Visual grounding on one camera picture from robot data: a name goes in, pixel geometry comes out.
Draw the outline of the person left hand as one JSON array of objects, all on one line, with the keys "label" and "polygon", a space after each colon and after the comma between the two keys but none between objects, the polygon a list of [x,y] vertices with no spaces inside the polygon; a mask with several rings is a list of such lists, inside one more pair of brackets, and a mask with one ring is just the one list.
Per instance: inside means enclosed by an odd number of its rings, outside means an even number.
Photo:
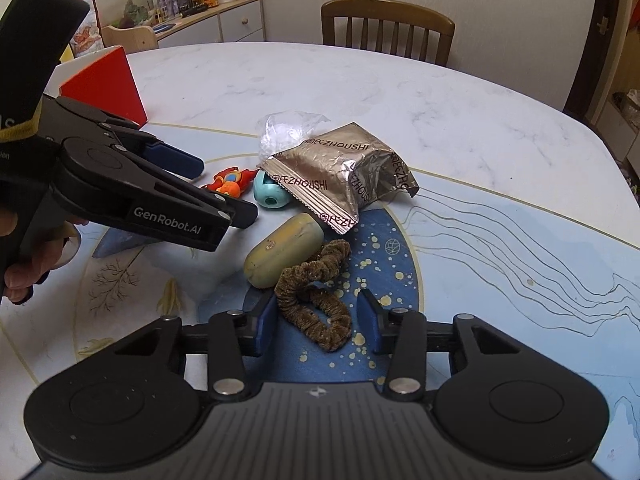
[{"label": "person left hand", "polygon": [[70,218],[62,226],[54,228],[28,257],[20,257],[6,265],[2,274],[4,284],[2,296],[12,304],[24,304],[34,293],[34,286],[41,284],[52,269],[60,266],[64,248],[72,238],[80,240],[77,226],[86,226],[88,220]]}]

